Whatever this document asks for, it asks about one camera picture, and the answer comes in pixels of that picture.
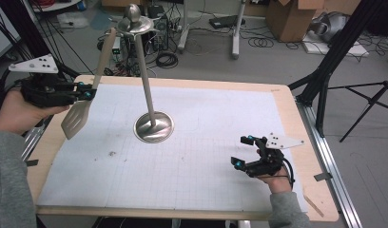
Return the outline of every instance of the white triangular mount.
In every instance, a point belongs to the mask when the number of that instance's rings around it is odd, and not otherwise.
[[[8,67],[10,71],[30,73],[58,73],[57,65],[51,54],[27,60],[19,64],[12,64]]]
[[[286,149],[302,144],[304,144],[303,140],[297,140],[283,135],[276,135],[271,133],[268,136],[268,141],[265,146],[270,149]]]

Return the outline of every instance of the metal spatula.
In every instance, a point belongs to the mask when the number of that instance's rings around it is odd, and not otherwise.
[[[105,71],[105,66],[110,57],[110,52],[112,50],[115,38],[116,29],[111,28],[110,34],[103,43],[102,52],[99,56],[99,64],[93,79],[93,89],[97,89],[97,86],[100,83],[100,79],[102,78],[103,72]],[[64,118],[63,122],[61,123],[61,127],[63,128],[67,139],[70,140],[73,136],[76,135],[76,133],[79,132],[79,130],[82,129],[82,127],[84,127],[85,123],[87,122],[87,116],[89,114],[89,108],[92,101],[81,101],[75,103],[68,112],[67,116]]]

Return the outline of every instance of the gray sleeve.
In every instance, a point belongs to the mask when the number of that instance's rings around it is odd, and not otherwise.
[[[272,215],[268,220],[271,228],[311,227],[309,217],[302,211],[296,193],[278,193],[270,196]]]
[[[26,164],[21,159],[25,140],[0,131],[0,227],[36,227]]]

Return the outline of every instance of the gray floor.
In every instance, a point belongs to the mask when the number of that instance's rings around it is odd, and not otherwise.
[[[87,28],[65,29],[62,35],[93,70],[99,55],[96,38],[103,35],[108,27],[115,26],[107,20],[109,15],[117,18],[120,13],[92,8],[83,14],[90,25]],[[204,15],[194,26],[210,29],[207,18],[209,16]],[[245,28],[259,28],[263,25],[264,21],[260,18],[247,18]],[[87,72],[58,34],[54,37],[65,64],[79,72]],[[306,54],[301,45],[298,49],[290,49],[274,41],[273,47],[251,47],[247,40],[241,39],[240,58],[233,60],[230,55],[230,35],[191,30],[188,39],[186,51],[177,54],[179,64],[172,69],[152,68],[156,77],[289,85],[312,73],[323,58],[321,55]],[[374,50],[376,46],[365,47]],[[375,51],[360,62],[354,57],[346,57],[334,72],[330,86],[388,80],[387,60],[388,52],[381,56]],[[0,75],[10,63],[8,60],[0,61]],[[9,81],[21,76],[11,74]],[[372,96],[380,89],[381,86],[377,85],[363,87],[359,91]],[[299,95],[301,92],[302,87],[295,89],[293,94]],[[388,91],[381,101],[388,104]],[[329,90],[324,133],[363,227],[388,227],[388,110],[375,105],[345,142],[339,142],[366,105],[366,100],[350,91]],[[42,220],[48,227],[91,227],[95,218],[42,217]],[[253,223],[253,227],[264,225],[263,222]],[[346,225],[340,219],[335,223],[314,223],[314,226]]]

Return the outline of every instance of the human hand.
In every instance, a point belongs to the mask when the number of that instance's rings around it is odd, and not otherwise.
[[[8,92],[0,111],[0,131],[22,135],[42,119],[68,110],[69,106],[37,107],[25,102],[19,89]]]
[[[274,176],[265,174],[256,178],[268,184],[271,193],[292,192],[292,187],[288,179],[288,173],[284,166],[282,166]]]

